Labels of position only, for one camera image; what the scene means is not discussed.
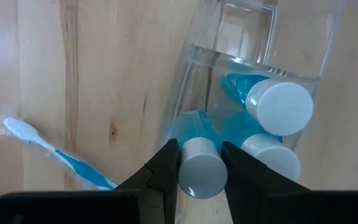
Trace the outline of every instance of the white toothbrush head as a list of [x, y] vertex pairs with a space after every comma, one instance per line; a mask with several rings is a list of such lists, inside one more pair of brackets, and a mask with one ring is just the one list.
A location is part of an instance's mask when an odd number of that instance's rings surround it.
[[19, 119], [5, 118], [4, 124], [16, 137], [28, 143], [33, 143], [40, 138], [33, 126]]

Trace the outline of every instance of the blue liquid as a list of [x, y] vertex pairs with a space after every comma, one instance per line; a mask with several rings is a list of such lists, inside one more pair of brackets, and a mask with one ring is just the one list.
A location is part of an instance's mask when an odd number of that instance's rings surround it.
[[280, 142], [283, 140], [280, 136], [266, 132], [261, 125], [245, 111], [238, 111], [230, 115], [221, 126], [222, 140], [230, 141], [237, 147], [241, 147], [242, 142], [255, 134], [266, 134]]
[[224, 94], [232, 101], [245, 106], [249, 90], [258, 82], [269, 79], [262, 75], [228, 74], [221, 78]]
[[173, 125], [172, 137], [178, 140], [179, 147], [192, 138], [207, 138], [221, 152], [221, 138], [214, 130], [212, 117], [205, 111], [195, 110], [180, 115]]

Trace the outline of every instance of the white bottle cap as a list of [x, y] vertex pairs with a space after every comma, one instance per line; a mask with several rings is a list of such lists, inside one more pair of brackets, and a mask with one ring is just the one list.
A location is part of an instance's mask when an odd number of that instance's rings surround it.
[[184, 143], [178, 183], [186, 194], [195, 198], [214, 197], [226, 182], [226, 165], [212, 141], [193, 138]]
[[267, 132], [287, 136], [309, 123], [313, 100], [309, 92], [296, 83], [267, 79], [250, 89], [246, 108]]
[[298, 156], [269, 136], [255, 134], [242, 143], [241, 149], [288, 179], [296, 180], [301, 174]]

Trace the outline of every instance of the wood knot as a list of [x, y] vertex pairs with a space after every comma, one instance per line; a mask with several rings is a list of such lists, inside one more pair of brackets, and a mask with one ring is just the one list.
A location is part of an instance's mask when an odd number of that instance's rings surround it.
[[114, 123], [110, 124], [110, 130], [109, 130], [109, 138], [110, 140], [115, 140], [117, 138], [118, 132], [117, 127]]

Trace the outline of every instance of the toothbrush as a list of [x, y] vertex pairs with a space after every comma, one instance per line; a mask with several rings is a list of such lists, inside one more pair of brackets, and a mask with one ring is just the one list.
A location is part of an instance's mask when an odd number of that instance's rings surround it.
[[112, 190], [117, 187], [116, 183], [105, 178], [104, 175], [92, 168], [85, 161], [75, 158], [63, 150], [55, 148], [39, 136], [38, 131], [26, 122], [15, 118], [6, 118], [4, 120], [4, 124], [17, 138], [30, 144], [38, 144], [50, 151], [65, 165], [67, 165], [76, 175], [91, 182], [97, 186], [99, 190]]

